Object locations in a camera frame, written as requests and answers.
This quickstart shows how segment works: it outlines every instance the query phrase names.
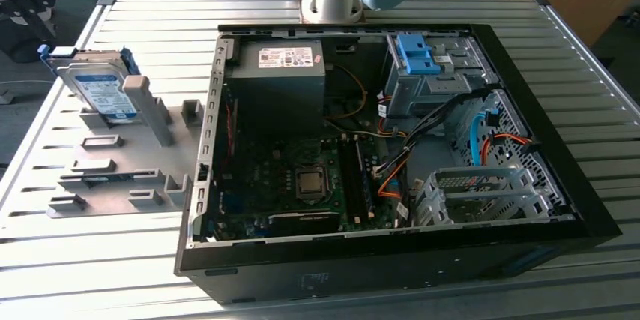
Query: blue clip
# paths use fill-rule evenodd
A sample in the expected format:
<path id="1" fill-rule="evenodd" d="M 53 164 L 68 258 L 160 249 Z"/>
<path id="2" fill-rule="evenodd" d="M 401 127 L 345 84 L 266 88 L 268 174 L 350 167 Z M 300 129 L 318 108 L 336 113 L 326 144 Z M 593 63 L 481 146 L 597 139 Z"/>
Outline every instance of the blue clip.
<path id="1" fill-rule="evenodd" d="M 126 70 L 129 71 L 129 74 L 130 75 L 140 75 L 138 65 L 136 64 L 136 61 L 133 60 L 133 53 L 130 52 L 129 48 L 121 48 L 120 56 L 121 56 L 121 59 L 124 61 L 124 64 L 126 65 Z"/>
<path id="2" fill-rule="evenodd" d="M 46 45 L 46 44 L 42 44 L 38 48 L 37 48 L 37 53 L 40 54 L 40 61 L 44 63 L 44 65 L 49 68 L 50 70 L 50 73 L 54 75 L 54 76 L 58 76 L 58 73 L 56 72 L 56 70 L 53 69 L 53 67 L 50 66 L 50 64 L 46 62 L 46 60 L 50 58 L 50 47 Z"/>
<path id="3" fill-rule="evenodd" d="M 437 75 L 440 65 L 430 58 L 430 46 L 420 34 L 400 34 L 397 36 L 397 52 L 406 63 L 409 75 Z"/>

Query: floor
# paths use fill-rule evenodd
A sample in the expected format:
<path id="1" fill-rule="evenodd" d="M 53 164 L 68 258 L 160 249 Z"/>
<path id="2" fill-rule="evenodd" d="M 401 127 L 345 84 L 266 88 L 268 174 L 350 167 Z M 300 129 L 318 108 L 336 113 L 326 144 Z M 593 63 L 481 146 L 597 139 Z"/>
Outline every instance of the floor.
<path id="1" fill-rule="evenodd" d="M 57 0 L 54 22 L 60 45 L 73 45 L 97 0 Z M 616 22 L 593 48 L 598 58 L 610 61 L 609 71 L 632 97 L 640 99 L 640 30 Z M 54 77 L 40 63 L 14 64 L 0 52 L 0 85 L 13 95 L 10 105 L 0 105 L 0 177 L 20 146 Z"/>

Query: metal table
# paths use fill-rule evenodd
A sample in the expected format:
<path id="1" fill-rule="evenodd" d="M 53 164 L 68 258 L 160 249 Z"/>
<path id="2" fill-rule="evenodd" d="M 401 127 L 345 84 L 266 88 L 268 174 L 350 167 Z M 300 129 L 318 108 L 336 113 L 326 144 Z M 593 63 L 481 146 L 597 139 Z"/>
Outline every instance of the metal table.
<path id="1" fill-rule="evenodd" d="M 126 45 L 166 106 L 205 97 L 217 24 L 297 22 L 290 0 L 101 0 L 77 47 Z M 508 280 L 221 308 L 173 275 L 180 213 L 50 219 L 57 165 L 86 131 L 58 80 L 0 183 L 0 313 L 84 319 L 637 319 L 640 111 L 553 10 L 530 0 L 408 0 L 369 22 L 488 23 L 624 235 Z"/>

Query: open computer tower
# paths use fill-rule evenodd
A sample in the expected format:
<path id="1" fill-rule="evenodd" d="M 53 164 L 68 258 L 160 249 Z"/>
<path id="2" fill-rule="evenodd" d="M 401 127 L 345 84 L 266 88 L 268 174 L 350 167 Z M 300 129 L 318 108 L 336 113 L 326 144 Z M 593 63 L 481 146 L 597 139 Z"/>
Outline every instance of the open computer tower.
<path id="1" fill-rule="evenodd" d="M 176 274 L 221 304 L 512 277 L 620 234 L 488 25 L 218 30 Z"/>

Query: motherboard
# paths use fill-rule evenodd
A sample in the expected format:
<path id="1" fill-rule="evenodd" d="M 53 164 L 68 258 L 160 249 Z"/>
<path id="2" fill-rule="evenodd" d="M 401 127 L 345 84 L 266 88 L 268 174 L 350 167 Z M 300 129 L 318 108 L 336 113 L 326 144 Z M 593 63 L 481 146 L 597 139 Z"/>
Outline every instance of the motherboard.
<path id="1" fill-rule="evenodd" d="M 366 135 L 241 142 L 221 175 L 217 233 L 230 240 L 390 228 L 393 204 L 369 177 L 378 162 Z"/>

